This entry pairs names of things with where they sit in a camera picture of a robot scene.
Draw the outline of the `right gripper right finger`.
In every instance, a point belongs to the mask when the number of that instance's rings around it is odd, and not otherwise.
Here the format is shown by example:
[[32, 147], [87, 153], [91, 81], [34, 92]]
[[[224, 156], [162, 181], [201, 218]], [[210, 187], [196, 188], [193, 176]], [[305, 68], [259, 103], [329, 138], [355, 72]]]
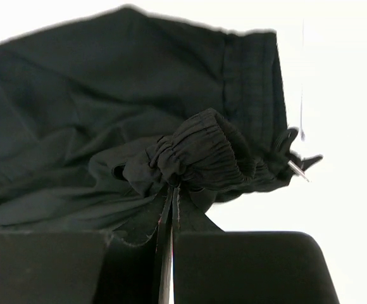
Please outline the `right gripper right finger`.
[[175, 303], [338, 303], [323, 252], [303, 232], [225, 232], [175, 189]]

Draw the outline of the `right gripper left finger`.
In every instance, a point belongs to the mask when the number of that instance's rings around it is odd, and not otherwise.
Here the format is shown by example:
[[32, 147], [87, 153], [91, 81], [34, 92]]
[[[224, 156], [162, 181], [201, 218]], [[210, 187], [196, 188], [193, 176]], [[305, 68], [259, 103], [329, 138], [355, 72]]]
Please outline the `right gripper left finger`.
[[168, 303], [168, 188], [121, 232], [0, 231], [0, 303]]

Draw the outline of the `black trousers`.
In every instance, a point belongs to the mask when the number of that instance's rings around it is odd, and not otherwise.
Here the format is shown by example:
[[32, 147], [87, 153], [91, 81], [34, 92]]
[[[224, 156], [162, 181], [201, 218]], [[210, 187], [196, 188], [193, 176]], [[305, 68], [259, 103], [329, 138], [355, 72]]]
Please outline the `black trousers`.
[[0, 44], [0, 230], [117, 229], [165, 187], [288, 186], [277, 35], [112, 13]]

